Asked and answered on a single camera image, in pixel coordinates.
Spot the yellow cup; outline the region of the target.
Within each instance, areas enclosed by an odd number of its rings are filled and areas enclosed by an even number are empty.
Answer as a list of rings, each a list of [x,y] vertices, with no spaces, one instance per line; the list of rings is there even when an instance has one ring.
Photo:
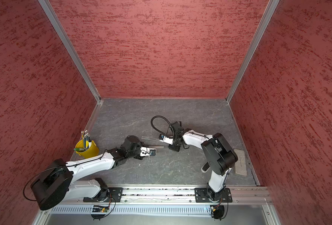
[[[91,142],[88,142],[86,144],[86,146],[88,146],[89,148],[86,149],[85,151],[79,152],[79,151],[75,150],[76,154],[79,156],[82,156],[84,158],[92,158],[92,157],[99,155],[99,148],[96,145],[94,140],[92,140]]]

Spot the grey sponge block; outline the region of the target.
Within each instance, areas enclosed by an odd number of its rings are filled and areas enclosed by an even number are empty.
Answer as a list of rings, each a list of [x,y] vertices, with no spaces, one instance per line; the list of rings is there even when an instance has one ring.
[[[235,149],[234,150],[238,160],[235,163],[235,173],[240,176],[247,176],[247,165],[246,165],[246,156],[243,150]]]

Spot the pens in cup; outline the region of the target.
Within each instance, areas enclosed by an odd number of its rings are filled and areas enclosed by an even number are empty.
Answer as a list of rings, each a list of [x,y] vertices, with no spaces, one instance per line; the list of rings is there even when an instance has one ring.
[[[77,153],[87,151],[91,146],[90,134],[88,130],[81,131],[81,140],[76,144],[74,151]]]

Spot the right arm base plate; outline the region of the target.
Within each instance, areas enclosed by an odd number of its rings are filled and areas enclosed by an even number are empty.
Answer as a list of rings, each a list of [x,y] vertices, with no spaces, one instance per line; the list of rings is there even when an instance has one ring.
[[[229,188],[223,188],[220,192],[214,192],[211,188],[195,188],[195,200],[197,203],[232,203],[232,195]]]

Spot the aluminium front rail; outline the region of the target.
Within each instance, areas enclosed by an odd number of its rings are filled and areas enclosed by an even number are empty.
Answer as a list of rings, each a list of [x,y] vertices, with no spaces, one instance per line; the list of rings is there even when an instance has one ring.
[[[123,186],[120,204],[239,204],[264,205],[273,204],[270,193],[266,187],[229,187],[233,202],[196,202],[195,188],[193,186]],[[74,186],[68,189],[62,200],[51,204],[108,204],[96,202],[83,202],[84,197],[92,197],[95,188]]]

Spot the clear test tube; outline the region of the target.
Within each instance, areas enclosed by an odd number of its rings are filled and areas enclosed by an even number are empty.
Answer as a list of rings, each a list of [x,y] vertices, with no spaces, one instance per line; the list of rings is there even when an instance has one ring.
[[[163,145],[153,145],[153,146],[149,146],[150,148],[154,148],[154,149],[161,149],[164,148]]]
[[[153,138],[153,137],[147,137],[147,136],[142,136],[143,140],[151,140],[151,141],[161,141],[159,138]]]

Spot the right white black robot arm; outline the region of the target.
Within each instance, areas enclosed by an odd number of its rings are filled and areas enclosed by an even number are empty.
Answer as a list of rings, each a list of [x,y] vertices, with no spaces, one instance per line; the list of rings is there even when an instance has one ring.
[[[222,200],[225,189],[225,180],[229,171],[238,161],[238,156],[234,149],[227,142],[221,133],[206,135],[191,129],[184,129],[180,122],[174,122],[169,125],[172,136],[164,135],[163,141],[169,144],[169,149],[179,152],[181,147],[184,149],[190,146],[203,150],[206,164],[203,166],[203,172],[211,169],[211,178],[206,186],[206,197],[212,202]]]

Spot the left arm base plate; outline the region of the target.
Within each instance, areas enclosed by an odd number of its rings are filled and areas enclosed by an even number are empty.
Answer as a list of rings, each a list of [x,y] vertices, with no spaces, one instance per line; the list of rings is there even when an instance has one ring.
[[[109,203],[112,200],[120,202],[123,193],[122,187],[102,188],[94,197],[84,197],[85,203]]]

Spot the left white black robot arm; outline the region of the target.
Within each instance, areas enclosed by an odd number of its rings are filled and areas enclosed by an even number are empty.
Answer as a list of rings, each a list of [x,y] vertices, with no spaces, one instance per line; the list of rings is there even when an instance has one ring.
[[[145,147],[138,137],[128,136],[121,147],[105,150],[99,156],[69,162],[55,160],[37,175],[30,188],[42,211],[71,199],[94,203],[111,202],[112,191],[101,178],[89,181],[83,178],[121,166],[130,158],[142,160],[154,154],[155,150]]]

